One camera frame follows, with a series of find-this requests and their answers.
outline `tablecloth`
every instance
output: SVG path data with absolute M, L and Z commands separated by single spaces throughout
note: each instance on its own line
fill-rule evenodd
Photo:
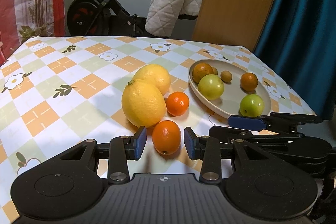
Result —
M 134 73 L 146 64 L 159 64 L 171 75 L 165 95 L 182 91 L 190 98 L 187 113 L 165 115 L 181 132 L 186 126 L 208 135 L 213 125 L 227 126 L 193 94 L 188 69 L 201 59 L 219 59 L 253 72 L 270 94 L 272 111 L 314 114 L 276 73 L 244 47 L 143 37 L 33 37 L 0 68 L 0 223 L 18 216 L 10 187 L 22 172 L 85 140 L 109 142 L 131 136 L 136 128 L 121 108 L 121 95 Z M 107 160 L 98 175 L 106 177 Z M 180 154 L 163 157 L 148 136 L 142 158 L 128 161 L 133 173 L 195 173 L 201 161 Z M 222 160 L 223 177 L 231 174 Z

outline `exercise bike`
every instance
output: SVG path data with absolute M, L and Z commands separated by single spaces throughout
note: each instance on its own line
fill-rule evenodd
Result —
M 74 0 L 67 14 L 71 36 L 124 35 L 152 37 L 146 18 L 130 15 L 117 0 Z

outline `red fabric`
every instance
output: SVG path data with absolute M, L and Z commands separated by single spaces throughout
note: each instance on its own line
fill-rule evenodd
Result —
M 64 0 L 0 0 L 0 65 L 30 36 L 64 33 Z

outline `lemon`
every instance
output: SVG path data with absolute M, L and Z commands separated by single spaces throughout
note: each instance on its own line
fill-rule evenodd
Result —
M 128 82 L 121 97 L 121 107 L 136 127 L 151 127 L 166 114 L 165 99 L 158 88 L 141 79 Z
M 140 68 L 132 78 L 145 80 L 156 86 L 162 95 L 165 95 L 170 87 L 170 75 L 168 71 L 158 65 L 149 64 Z

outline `white plate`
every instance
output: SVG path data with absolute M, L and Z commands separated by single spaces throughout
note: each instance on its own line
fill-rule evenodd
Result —
M 197 90 L 197 84 L 193 80 L 192 72 L 194 67 L 199 63 L 208 63 L 210 66 L 216 68 L 218 70 L 219 77 L 223 70 L 228 70 L 229 72 L 231 72 L 232 81 L 230 84 L 224 83 L 224 92 L 220 98 L 209 101 Z M 213 112 L 224 118 L 228 118 L 230 115 L 240 115 L 240 101 L 247 94 L 251 93 L 259 95 L 264 100 L 265 108 L 262 115 L 268 115 L 271 111 L 271 98 L 269 97 L 267 90 L 260 82 L 258 82 L 258 86 L 254 92 L 248 93 L 242 90 L 242 88 L 240 87 L 240 78 L 244 73 L 246 73 L 246 71 L 224 61 L 204 59 L 192 64 L 189 69 L 188 78 L 191 89 L 196 94 L 197 98 L 200 99 L 200 101 Z

